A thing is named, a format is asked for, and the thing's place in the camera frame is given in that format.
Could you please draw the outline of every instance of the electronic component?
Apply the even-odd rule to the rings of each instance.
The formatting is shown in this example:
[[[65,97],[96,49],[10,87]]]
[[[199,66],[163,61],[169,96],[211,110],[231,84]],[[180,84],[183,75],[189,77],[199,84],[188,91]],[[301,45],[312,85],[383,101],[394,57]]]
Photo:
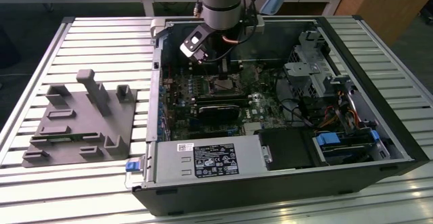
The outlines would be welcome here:
[[[221,124],[237,119],[240,108],[235,105],[204,106],[197,109],[197,118],[203,124]]]
[[[252,135],[253,132],[259,129],[263,128],[263,125],[260,122],[253,122],[253,123],[244,123],[243,124],[243,132],[244,135]]]
[[[300,169],[324,166],[311,140],[312,131],[296,129],[263,129],[257,131],[260,145],[265,147],[272,161],[265,163],[267,170]]]

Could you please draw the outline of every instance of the blue drive bracket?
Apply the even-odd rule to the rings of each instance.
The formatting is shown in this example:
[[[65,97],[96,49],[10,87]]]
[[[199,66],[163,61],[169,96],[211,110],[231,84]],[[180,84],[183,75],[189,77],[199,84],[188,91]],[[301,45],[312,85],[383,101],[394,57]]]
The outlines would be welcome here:
[[[318,137],[315,137],[316,143],[319,146],[324,144],[338,144],[339,138],[336,133],[322,133]]]

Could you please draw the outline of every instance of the motherboard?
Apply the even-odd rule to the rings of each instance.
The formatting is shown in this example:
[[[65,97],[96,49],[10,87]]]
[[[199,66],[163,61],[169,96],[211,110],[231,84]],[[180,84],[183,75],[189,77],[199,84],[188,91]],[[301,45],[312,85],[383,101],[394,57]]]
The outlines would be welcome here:
[[[251,135],[263,128],[285,127],[275,95],[275,69],[243,63],[224,80],[188,70],[164,80],[171,140]]]

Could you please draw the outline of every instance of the slotted metal surface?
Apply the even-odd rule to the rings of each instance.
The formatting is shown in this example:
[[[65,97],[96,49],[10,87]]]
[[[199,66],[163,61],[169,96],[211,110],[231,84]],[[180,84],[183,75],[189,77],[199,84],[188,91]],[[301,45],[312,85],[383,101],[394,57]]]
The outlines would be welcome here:
[[[145,152],[152,47],[150,18],[77,18],[62,25],[41,63],[40,78],[16,113],[0,152],[0,222],[68,223],[392,223],[433,218],[433,163],[387,178],[360,192],[175,217],[153,217],[124,187],[125,161],[22,168],[21,157],[48,100],[48,86],[74,82],[77,69],[97,71],[106,90],[128,84],[138,90],[130,156]],[[433,158],[430,97],[406,68],[348,17],[328,18],[391,108]],[[344,73],[340,62],[332,60]]]

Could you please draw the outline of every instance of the white label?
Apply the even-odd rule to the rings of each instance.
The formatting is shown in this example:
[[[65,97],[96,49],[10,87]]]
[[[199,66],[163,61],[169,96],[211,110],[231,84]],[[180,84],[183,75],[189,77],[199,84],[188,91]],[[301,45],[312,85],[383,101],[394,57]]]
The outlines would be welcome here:
[[[179,152],[189,152],[189,151],[192,151],[192,148],[193,148],[193,143],[177,144]]]

